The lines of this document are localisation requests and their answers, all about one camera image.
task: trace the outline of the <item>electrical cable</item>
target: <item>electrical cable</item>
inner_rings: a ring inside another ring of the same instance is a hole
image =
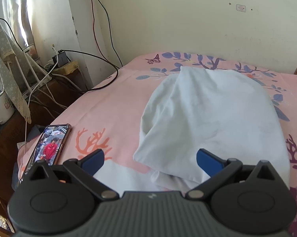
[[[48,85],[47,84],[45,84],[45,86],[46,86],[46,88],[48,89],[48,91],[49,91],[49,93],[50,93],[50,95],[52,96],[52,98],[53,98],[53,101],[55,102],[55,103],[57,103],[56,102],[56,100],[55,100],[55,98],[54,98],[54,96],[53,96],[53,94],[52,94],[52,92],[51,92],[51,90],[49,89],[49,87],[48,87]]]
[[[85,84],[86,89],[88,89],[87,84],[86,84],[87,83],[87,80],[85,79],[84,74],[83,74],[81,68],[79,67],[79,65],[77,66],[77,69],[78,69],[79,73],[81,74],[81,77],[83,79],[83,82]]]
[[[31,100],[31,95],[33,94],[33,92],[37,89],[37,87],[45,80],[45,78],[53,71],[53,69],[56,67],[56,65],[58,64],[58,53],[56,51],[56,49],[54,47],[52,47],[52,49],[55,51],[56,53],[56,63],[55,65],[52,67],[52,69],[48,72],[47,75],[44,76],[44,78],[42,78],[42,80],[34,87],[34,89],[31,91],[30,95],[29,95],[29,100],[28,100],[28,108],[29,108],[29,104],[30,104],[30,100]],[[27,142],[27,119],[25,118],[26,120],[26,129],[25,129],[25,147],[24,147],[24,150],[23,150],[23,155],[22,157],[26,154],[26,142]]]
[[[52,73],[51,76],[54,76],[54,77],[62,77],[62,78],[65,78],[69,83],[72,84],[72,86],[74,86],[78,91],[82,92],[82,90],[77,86],[75,85],[68,77],[64,76],[64,75],[59,75],[59,74],[54,74]]]
[[[33,96],[33,98],[35,98],[37,100],[38,103],[40,103],[41,105],[45,106],[46,108],[48,108],[50,111],[53,111],[55,113],[57,113],[58,115],[60,115],[61,113],[52,109],[51,107],[48,107],[46,104],[44,104],[38,97]]]
[[[79,91],[78,89],[73,88],[71,85],[68,84],[67,81],[65,81],[63,78],[61,78],[59,76],[53,76],[53,79],[55,79],[60,85],[64,86],[65,88],[67,88],[68,90],[70,90],[72,92],[78,92],[81,95],[84,94],[82,91]]]
[[[34,101],[34,100],[30,100],[30,102],[32,102],[32,103],[36,103],[36,104],[42,106],[42,107],[43,107],[43,108],[50,114],[50,116],[51,116],[53,119],[55,119],[55,117],[52,115],[52,113],[49,111],[49,109],[48,109],[46,106],[44,106],[44,105],[42,105],[42,104],[40,104],[39,102]]]
[[[94,12],[94,3],[93,3],[93,0],[90,0],[91,1],[91,10],[92,10],[92,13],[93,13],[93,33],[94,33],[94,38],[95,38],[95,42],[96,42],[96,45],[98,47],[98,50],[100,52],[100,54],[102,55],[102,57],[106,60],[108,60],[102,53],[102,51],[100,50],[100,47],[99,47],[99,44],[97,42],[97,38],[96,38],[96,33],[95,33],[95,12]]]
[[[16,37],[15,37],[15,35],[14,35],[14,32],[12,31],[12,29],[11,29],[11,27],[10,27],[9,23],[8,23],[8,22],[7,22],[5,19],[3,19],[3,18],[0,18],[0,20],[3,20],[3,21],[5,21],[5,22],[6,22],[6,24],[8,25],[8,27],[9,27],[9,29],[10,29],[11,33],[12,33],[12,36],[14,37],[14,39],[15,39],[15,41],[16,41],[16,43],[17,43],[17,45],[19,46],[19,48],[20,48],[21,50],[23,50],[23,49],[21,48],[20,44],[18,44],[18,42],[17,42],[17,39],[16,39]]]
[[[46,95],[47,97],[49,97],[56,105],[60,106],[62,109],[67,109],[67,107],[65,105],[59,104],[58,102],[55,101],[54,97],[51,97],[50,95],[48,95],[46,92],[42,91],[41,89],[37,89],[36,91],[39,91],[39,92],[43,93],[44,95]]]
[[[122,61],[121,61],[121,59],[120,59],[120,57],[119,57],[119,55],[118,55],[116,49],[115,49],[114,46],[113,46],[112,34],[111,34],[111,25],[110,25],[110,19],[109,19],[108,12],[107,12],[106,8],[103,6],[102,2],[101,2],[100,0],[97,0],[97,1],[100,3],[100,5],[102,6],[102,8],[103,8],[103,9],[105,10],[105,12],[106,12],[107,19],[108,19],[108,25],[109,25],[109,33],[110,33],[111,46],[112,46],[112,49],[113,49],[114,52],[116,53],[116,55],[117,55],[117,57],[118,57],[118,59],[119,59],[119,61],[120,61],[120,63],[121,63],[121,67],[123,67]]]
[[[105,84],[104,86],[101,86],[101,87],[97,87],[97,88],[92,88],[92,89],[84,90],[84,91],[82,91],[82,92],[96,91],[96,90],[100,90],[100,89],[102,89],[102,88],[105,88],[105,87],[107,87],[108,85],[112,84],[113,81],[115,81],[116,78],[117,78],[118,75],[119,75],[119,68],[118,68],[117,66],[115,66],[115,65],[112,64],[110,61],[106,61],[105,59],[103,59],[103,58],[101,58],[101,57],[99,57],[99,56],[96,56],[96,55],[93,55],[93,54],[90,54],[90,53],[86,53],[86,52],[74,51],[74,50],[60,50],[59,52],[63,52],[63,51],[65,51],[65,52],[76,52],[76,53],[86,54],[86,55],[93,56],[93,57],[95,57],[95,58],[101,59],[101,60],[107,62],[108,64],[110,64],[111,66],[113,66],[114,69],[115,69],[116,72],[117,72],[116,76],[115,76],[115,77],[114,77],[108,84]]]

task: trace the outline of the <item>gray floral fabric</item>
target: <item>gray floral fabric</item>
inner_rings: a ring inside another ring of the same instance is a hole
[[[28,123],[31,123],[30,110],[20,91],[20,85],[24,84],[24,82],[16,58],[24,75],[27,75],[30,67],[25,58],[25,54],[14,41],[8,37],[0,24],[0,90],[5,90],[20,114]],[[7,62],[9,62],[12,73],[6,66]]]

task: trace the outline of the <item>orange coral print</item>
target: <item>orange coral print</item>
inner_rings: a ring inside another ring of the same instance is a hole
[[[104,128],[102,130],[102,132],[96,132],[96,133],[92,133],[92,136],[89,136],[87,139],[87,143],[85,145],[85,148],[81,149],[80,145],[79,145],[79,141],[80,141],[80,137],[82,136],[83,133],[87,132],[88,130],[83,128],[82,131],[78,131],[77,132],[77,136],[76,136],[76,146],[75,148],[77,149],[77,151],[82,154],[78,156],[78,159],[82,159],[83,157],[85,157],[86,155],[90,154],[91,152],[97,150],[97,149],[102,149],[104,154],[105,154],[105,160],[110,160],[112,159],[112,157],[106,157],[106,155],[108,154],[109,151],[112,150],[112,148],[108,148],[108,141],[109,141],[109,137],[107,137],[102,143],[99,143],[100,139],[102,138],[104,132],[106,131],[106,128]]]

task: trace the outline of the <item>smartphone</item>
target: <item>smartphone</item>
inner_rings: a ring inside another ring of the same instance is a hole
[[[49,125],[44,129],[33,153],[31,154],[20,182],[36,161],[45,160],[49,166],[57,163],[64,147],[64,143],[71,130],[72,127],[70,124]]]

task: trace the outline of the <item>pink bedsheet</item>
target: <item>pink bedsheet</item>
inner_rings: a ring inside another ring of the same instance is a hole
[[[297,201],[297,75],[277,73],[212,56],[159,52],[158,55],[153,53],[135,58],[119,71],[119,77],[112,85],[86,93],[53,122],[69,123],[73,127],[59,163],[69,158],[80,159],[101,148],[105,152],[105,165],[112,161],[142,174],[149,172],[150,168],[132,159],[139,143],[141,115],[154,89],[166,76],[178,73],[181,66],[232,69],[264,87],[274,103],[286,139],[292,166],[290,190]],[[25,155],[23,149],[19,152],[19,177],[35,143],[36,140],[28,144]],[[297,216],[290,232],[297,236]]]

